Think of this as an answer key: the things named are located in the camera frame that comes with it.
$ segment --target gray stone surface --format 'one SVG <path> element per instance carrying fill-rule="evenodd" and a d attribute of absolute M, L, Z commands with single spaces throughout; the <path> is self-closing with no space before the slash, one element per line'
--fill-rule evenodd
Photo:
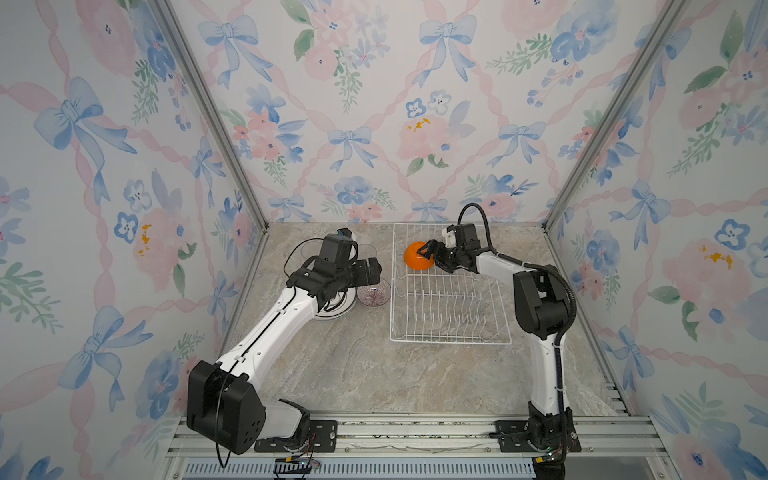
<path fill-rule="evenodd" d="M 310 237 L 350 227 L 358 243 L 378 250 L 382 278 L 392 275 L 392 225 L 273 223 L 255 283 L 230 345 L 237 343 L 273 305 L 286 277 L 290 251 Z M 494 246 L 523 260 L 551 263 L 537 227 L 492 227 Z M 302 262 L 300 250 L 288 272 Z M 506 299 L 511 305 L 511 298 Z M 531 354 L 526 334 L 508 311 L 511 345 L 399 343 L 389 339 L 389 304 L 358 302 L 343 318 L 310 321 L 291 340 L 271 369 L 259 396 L 290 399 L 310 410 L 350 412 L 528 413 Z M 566 336 L 566 387 L 575 415 L 616 415 L 579 323 Z"/>

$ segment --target orange bowl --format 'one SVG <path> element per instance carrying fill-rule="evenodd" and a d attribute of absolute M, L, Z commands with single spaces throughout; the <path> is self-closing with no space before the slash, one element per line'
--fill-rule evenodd
<path fill-rule="evenodd" d="M 427 260 L 425 257 L 419 255 L 416 252 L 419 248 L 425 245 L 426 242 L 413 242 L 408 246 L 408 248 L 406 248 L 406 252 L 402 256 L 406 262 L 406 265 L 410 266 L 414 270 L 427 270 L 432 268 L 432 265 L 435 264 L 434 257 L 432 260 Z"/>

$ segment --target dish rack wire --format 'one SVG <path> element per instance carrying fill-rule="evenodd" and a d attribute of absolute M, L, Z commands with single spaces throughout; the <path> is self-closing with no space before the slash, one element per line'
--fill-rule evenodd
<path fill-rule="evenodd" d="M 442 240 L 439 223 L 395 223 L 392 232 L 392 301 L 389 338 L 395 342 L 511 343 L 502 289 L 489 276 L 433 266 L 414 270 L 403 254 L 416 241 Z"/>

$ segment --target black mounting plate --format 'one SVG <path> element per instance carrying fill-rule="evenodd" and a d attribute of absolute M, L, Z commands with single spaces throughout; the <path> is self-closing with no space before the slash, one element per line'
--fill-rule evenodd
<path fill-rule="evenodd" d="M 336 420 L 310 420 L 310 438 L 315 435 L 314 446 L 310 448 L 315 453 L 333 453 L 336 450 Z M 258 453 L 291 453 L 278 439 L 256 440 L 253 450 Z"/>
<path fill-rule="evenodd" d="M 523 437 L 525 435 L 524 432 L 526 423 L 528 423 L 528 420 L 496 420 L 494 425 L 496 426 L 497 433 L 520 433 L 521 437 Z M 576 430 L 574 429 L 573 424 L 568 426 L 568 434 L 570 435 L 571 441 L 573 442 L 568 451 L 580 452 L 581 443 L 579 442 L 578 436 L 576 435 Z M 498 447 L 501 449 L 502 453 L 538 453 L 536 450 L 531 448 L 527 441 L 515 441 L 509 437 L 500 438 L 498 440 Z"/>

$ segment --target wallpapered wall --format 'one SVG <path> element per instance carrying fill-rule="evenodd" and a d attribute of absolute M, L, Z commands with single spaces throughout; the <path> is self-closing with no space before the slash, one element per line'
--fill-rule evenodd
<path fill-rule="evenodd" d="M 272 221 L 525 222 L 664 1 L 172 3 Z"/>
<path fill-rule="evenodd" d="M 140 0 L 0 37 L 0 479 L 150 478 L 257 229 Z"/>
<path fill-rule="evenodd" d="M 768 478 L 766 28 L 765 0 L 691 2 L 556 230 L 686 480 Z"/>

